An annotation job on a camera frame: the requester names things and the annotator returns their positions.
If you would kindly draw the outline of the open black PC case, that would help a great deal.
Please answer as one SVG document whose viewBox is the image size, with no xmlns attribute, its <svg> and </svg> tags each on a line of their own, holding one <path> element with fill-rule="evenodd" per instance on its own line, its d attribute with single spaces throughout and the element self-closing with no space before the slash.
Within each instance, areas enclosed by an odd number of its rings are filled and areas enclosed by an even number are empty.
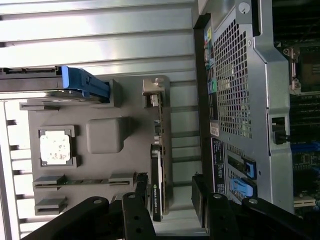
<svg viewBox="0 0 320 240">
<path fill-rule="evenodd" d="M 210 191 L 241 204 L 229 191 L 228 160 L 237 160 L 257 185 L 252 198 L 296 215 L 289 62 L 274 44 L 272 0 L 195 0 L 192 23 L 202 163 L 196 174 Z"/>
</svg>

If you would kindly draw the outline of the green RAM stick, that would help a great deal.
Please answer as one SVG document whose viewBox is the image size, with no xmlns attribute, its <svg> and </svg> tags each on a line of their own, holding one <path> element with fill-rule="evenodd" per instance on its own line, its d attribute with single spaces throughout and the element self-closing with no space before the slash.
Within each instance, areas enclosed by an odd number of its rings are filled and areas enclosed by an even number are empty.
<svg viewBox="0 0 320 240">
<path fill-rule="evenodd" d="M 87 186 L 87 185 L 110 185 L 110 186 L 133 186 L 135 183 L 133 179 L 123 180 L 116 179 L 109 181 L 109 179 L 83 179 L 83 180 L 66 180 L 66 181 L 43 181 L 35 182 L 35 188 L 55 188 L 55 187 L 69 187 L 69 186 Z"/>
</svg>

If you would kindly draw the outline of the grey parts rack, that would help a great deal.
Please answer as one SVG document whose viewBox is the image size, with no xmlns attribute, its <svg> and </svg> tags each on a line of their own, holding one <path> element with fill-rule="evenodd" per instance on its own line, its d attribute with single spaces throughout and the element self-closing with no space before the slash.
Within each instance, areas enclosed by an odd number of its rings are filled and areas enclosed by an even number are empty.
<svg viewBox="0 0 320 240">
<path fill-rule="evenodd" d="M 150 176 L 153 118 L 142 91 L 143 79 L 155 77 L 164 78 L 170 104 L 170 81 L 165 75 L 106 79 L 111 87 L 109 103 L 27 100 L 20 104 L 28 112 L 37 217 L 54 218 L 93 196 L 117 197 L 136 187 L 139 173 Z M 66 165 L 43 165 L 40 137 L 46 131 L 69 135 L 71 159 Z M 134 185 L 34 187 L 38 182 L 100 179 L 132 179 Z"/>
</svg>

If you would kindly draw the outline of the green motherboard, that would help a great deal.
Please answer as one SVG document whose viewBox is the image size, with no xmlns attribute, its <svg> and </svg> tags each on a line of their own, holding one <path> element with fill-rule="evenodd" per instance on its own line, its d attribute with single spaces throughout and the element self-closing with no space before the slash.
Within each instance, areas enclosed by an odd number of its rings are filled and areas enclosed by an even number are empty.
<svg viewBox="0 0 320 240">
<path fill-rule="evenodd" d="M 272 0 L 272 17 L 282 55 L 290 46 L 320 45 L 320 0 Z M 320 94 L 290 94 L 289 128 L 294 213 L 305 218 L 320 213 Z"/>
</svg>

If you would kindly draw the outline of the silver CPU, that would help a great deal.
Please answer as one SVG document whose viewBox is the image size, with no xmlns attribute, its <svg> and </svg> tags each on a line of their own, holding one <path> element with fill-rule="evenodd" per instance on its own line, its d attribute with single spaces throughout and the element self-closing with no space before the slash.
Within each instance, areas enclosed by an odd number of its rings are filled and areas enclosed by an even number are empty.
<svg viewBox="0 0 320 240">
<path fill-rule="evenodd" d="M 40 159 L 44 166 L 66 165 L 71 159 L 70 136 L 64 131 L 46 131 L 40 136 Z"/>
</svg>

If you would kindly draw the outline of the blue card retention latch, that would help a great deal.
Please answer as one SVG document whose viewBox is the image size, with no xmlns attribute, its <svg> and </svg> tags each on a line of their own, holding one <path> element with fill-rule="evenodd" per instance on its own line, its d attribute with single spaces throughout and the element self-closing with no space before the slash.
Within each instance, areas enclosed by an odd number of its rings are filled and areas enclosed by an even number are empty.
<svg viewBox="0 0 320 240">
<path fill-rule="evenodd" d="M 229 159 L 228 164 L 229 191 L 238 199 L 258 196 L 258 187 L 254 180 L 245 173 L 245 166 L 237 160 Z"/>
</svg>

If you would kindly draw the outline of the CPU socket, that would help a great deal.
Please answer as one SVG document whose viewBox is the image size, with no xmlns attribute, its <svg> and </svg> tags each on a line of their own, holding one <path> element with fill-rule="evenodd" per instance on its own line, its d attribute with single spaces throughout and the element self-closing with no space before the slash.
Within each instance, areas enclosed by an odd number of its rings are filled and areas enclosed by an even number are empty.
<svg viewBox="0 0 320 240">
<path fill-rule="evenodd" d="M 320 95 L 320 45 L 294 45 L 282 54 L 289 62 L 290 94 Z"/>
</svg>

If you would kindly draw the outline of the hard disk with blue carrier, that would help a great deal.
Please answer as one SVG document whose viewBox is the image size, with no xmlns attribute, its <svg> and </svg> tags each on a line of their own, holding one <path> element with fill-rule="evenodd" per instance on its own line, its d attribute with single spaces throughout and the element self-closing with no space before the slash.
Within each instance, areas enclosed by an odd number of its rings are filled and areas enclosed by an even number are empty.
<svg viewBox="0 0 320 240">
<path fill-rule="evenodd" d="M 111 87 L 82 68 L 0 68 L 0 101 L 109 103 Z"/>
</svg>

